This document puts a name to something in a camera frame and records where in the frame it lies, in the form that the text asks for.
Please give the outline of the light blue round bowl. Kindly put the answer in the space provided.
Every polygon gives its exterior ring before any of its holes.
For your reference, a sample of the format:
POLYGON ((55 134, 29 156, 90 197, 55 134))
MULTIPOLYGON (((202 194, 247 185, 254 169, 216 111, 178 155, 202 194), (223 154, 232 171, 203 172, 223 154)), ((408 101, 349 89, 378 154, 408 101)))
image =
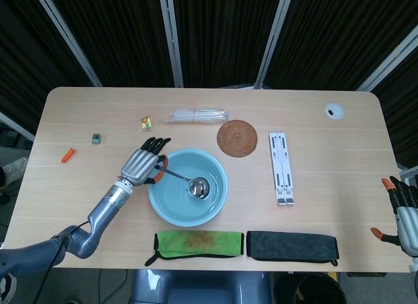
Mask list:
POLYGON ((167 169, 187 178, 205 178, 210 191, 204 199, 193 197, 187 182, 164 173, 159 182, 148 187, 154 211, 175 226, 193 227, 210 221, 227 200, 229 185, 223 166, 213 155, 199 149, 180 149, 167 158, 167 169))

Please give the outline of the dark ribbed partition panel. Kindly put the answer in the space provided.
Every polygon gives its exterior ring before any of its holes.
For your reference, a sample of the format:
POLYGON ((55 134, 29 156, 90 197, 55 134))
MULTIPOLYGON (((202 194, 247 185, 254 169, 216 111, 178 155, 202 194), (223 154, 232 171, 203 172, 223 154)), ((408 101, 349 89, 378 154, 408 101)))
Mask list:
POLYGON ((417 25, 418 0, 291 0, 265 85, 356 90, 417 25))
POLYGON ((91 81, 39 0, 0 0, 0 112, 34 134, 61 86, 91 81))
POLYGON ((160 0, 53 0, 105 87, 174 85, 160 0))
POLYGON ((372 93, 381 104, 396 161, 404 167, 418 165, 418 49, 372 93))
POLYGON ((253 84, 280 0, 173 0, 186 88, 253 84))

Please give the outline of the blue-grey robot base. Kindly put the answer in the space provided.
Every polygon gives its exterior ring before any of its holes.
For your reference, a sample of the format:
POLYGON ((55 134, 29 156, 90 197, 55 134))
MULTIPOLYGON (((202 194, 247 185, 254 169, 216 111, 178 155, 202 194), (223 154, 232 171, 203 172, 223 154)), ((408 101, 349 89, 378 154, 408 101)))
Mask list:
POLYGON ((138 269, 129 304, 272 304, 270 274, 138 269))

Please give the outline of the clear plastic straw packet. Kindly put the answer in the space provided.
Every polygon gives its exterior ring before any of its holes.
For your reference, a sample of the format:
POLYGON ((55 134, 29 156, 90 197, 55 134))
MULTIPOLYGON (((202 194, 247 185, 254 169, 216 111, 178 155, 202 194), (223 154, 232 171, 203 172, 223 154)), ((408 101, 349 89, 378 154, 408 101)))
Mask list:
POLYGON ((229 121, 229 113, 219 109, 177 109, 162 119, 163 124, 224 124, 229 121))

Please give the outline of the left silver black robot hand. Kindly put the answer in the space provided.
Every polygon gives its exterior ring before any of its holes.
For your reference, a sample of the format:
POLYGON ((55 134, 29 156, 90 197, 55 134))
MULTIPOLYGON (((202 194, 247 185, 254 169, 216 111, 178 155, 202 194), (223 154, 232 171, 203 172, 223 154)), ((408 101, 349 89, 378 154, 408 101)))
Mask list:
POLYGON ((153 171, 160 164, 164 168, 168 165, 166 155, 160 155, 164 146, 171 141, 171 138, 151 137, 138 148, 125 165, 121 168, 121 177, 128 180, 133 186, 143 184, 156 184, 163 178, 163 172, 160 171, 154 177, 153 171))

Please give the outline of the brown woven round coaster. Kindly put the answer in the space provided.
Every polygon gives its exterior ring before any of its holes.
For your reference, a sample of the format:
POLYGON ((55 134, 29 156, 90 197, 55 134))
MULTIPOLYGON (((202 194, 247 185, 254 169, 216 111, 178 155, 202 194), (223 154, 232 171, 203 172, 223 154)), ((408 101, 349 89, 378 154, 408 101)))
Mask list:
POLYGON ((243 120, 231 120, 220 127, 216 139, 226 155, 242 158, 256 149, 258 136, 251 124, 243 120))

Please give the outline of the dark grey folded cloth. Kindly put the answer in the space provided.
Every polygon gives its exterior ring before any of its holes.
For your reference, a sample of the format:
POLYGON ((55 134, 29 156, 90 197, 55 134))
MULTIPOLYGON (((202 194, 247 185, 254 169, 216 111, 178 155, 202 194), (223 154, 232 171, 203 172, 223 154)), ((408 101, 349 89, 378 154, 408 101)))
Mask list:
POLYGON ((311 233, 248 231, 247 256, 262 262, 331 263, 338 265, 335 237, 311 233))

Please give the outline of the metal ladle black handle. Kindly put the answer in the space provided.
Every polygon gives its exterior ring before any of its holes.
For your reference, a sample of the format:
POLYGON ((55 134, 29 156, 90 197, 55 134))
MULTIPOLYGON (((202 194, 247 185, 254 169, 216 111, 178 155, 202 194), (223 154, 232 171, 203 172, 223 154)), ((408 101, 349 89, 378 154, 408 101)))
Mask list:
POLYGON ((199 198, 199 199, 205 199, 208 194, 210 193, 210 185, 209 182, 203 178, 203 177, 197 177, 197 178, 185 178, 175 172, 172 172, 160 165, 156 165, 155 168, 157 170, 160 170, 164 173, 168 173, 169 175, 172 175, 176 178, 179 178, 181 180, 186 181, 189 184, 189 194, 192 197, 199 198))

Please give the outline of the grey metal partition post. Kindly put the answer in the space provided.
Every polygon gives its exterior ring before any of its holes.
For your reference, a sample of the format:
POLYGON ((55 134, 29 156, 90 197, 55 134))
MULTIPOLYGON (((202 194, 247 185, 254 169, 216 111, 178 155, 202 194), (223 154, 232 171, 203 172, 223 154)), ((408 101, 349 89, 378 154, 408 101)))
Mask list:
POLYGON ((183 88, 184 80, 182 74, 182 64, 180 47, 178 40, 178 31, 176 25, 176 13, 174 0, 160 0, 161 13, 167 38, 167 46, 170 56, 170 64, 175 88, 183 88))
POLYGON ((17 124, 15 121, 10 119, 8 116, 0 112, 0 122, 6 124, 8 127, 12 128, 14 131, 18 132, 20 135, 24 136, 28 141, 34 141, 34 134, 30 133, 21 125, 17 124))
POLYGON ((276 49, 276 45, 280 37, 281 29, 285 22, 287 12, 291 5, 291 1, 292 0, 279 0, 278 7, 276 9, 276 13, 270 30, 270 34, 266 43, 263 58, 259 67, 259 72, 253 85, 254 89, 261 89, 263 87, 263 83, 265 81, 265 77, 268 72, 272 56, 274 55, 274 51, 276 49))
POLYGON ((418 47, 418 25, 415 26, 393 51, 374 69, 357 88, 371 92, 418 47))
POLYGON ((415 186, 418 188, 418 165, 412 168, 399 169, 400 179, 408 186, 415 186))
POLYGON ((95 70, 91 66, 88 57, 82 50, 81 46, 79 45, 76 37, 74 36, 73 32, 71 31, 70 27, 68 26, 67 22, 65 21, 64 17, 60 13, 58 7, 54 3, 53 0, 38 0, 45 12, 47 13, 49 19, 51 19, 52 23, 55 25, 56 29, 58 30, 59 34, 65 41, 66 45, 69 47, 70 51, 72 52, 73 56, 76 58, 77 62, 89 78, 90 82, 95 87, 102 87, 103 84, 100 81, 99 77, 97 76, 95 70))

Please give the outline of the green folded microfiber cloth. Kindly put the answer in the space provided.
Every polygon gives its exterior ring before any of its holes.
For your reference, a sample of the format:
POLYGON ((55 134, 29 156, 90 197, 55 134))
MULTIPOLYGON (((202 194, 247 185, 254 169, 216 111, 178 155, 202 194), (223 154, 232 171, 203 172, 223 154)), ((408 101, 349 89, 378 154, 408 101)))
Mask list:
POLYGON ((235 231, 160 231, 154 235, 154 254, 145 266, 150 266, 157 259, 238 257, 244 254, 244 239, 243 233, 235 231))

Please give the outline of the white folding laptop stand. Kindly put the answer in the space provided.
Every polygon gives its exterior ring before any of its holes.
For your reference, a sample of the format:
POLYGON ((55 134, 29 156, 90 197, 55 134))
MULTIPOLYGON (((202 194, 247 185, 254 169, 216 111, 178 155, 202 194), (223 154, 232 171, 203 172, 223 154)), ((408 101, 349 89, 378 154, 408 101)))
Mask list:
POLYGON ((294 205, 293 178, 284 132, 269 133, 270 156, 277 205, 294 205))

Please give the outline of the beige sneaker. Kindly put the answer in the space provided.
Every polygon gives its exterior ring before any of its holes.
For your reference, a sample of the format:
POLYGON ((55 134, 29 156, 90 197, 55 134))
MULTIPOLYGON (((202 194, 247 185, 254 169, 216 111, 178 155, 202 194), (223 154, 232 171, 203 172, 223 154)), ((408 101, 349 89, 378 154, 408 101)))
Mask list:
POLYGON ((19 158, 4 166, 0 166, 0 189, 16 182, 24 176, 28 158, 19 158))

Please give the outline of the black trash bin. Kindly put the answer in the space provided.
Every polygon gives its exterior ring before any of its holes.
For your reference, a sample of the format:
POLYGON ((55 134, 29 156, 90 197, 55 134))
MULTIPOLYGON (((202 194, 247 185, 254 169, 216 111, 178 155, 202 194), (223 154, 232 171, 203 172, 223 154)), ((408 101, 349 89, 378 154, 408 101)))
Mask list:
POLYGON ((294 301, 295 304, 347 304, 340 285, 323 273, 300 275, 294 301))

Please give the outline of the white black sneaker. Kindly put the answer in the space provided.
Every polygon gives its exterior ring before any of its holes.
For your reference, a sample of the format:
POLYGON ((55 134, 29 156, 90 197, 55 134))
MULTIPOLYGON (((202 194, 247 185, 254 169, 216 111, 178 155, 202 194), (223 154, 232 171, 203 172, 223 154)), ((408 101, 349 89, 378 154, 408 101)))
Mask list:
POLYGON ((16 293, 17 280, 7 274, 0 279, 0 304, 9 304, 16 293))

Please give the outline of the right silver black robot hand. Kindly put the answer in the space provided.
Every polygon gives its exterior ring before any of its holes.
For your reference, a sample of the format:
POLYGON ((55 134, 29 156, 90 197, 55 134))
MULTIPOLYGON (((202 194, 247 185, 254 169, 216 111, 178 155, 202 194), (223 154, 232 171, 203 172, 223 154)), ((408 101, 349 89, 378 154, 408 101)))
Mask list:
POLYGON ((408 186, 394 176, 382 178, 393 209, 397 235, 387 235, 378 228, 370 228, 382 242, 399 246, 412 258, 418 258, 418 188, 408 186))

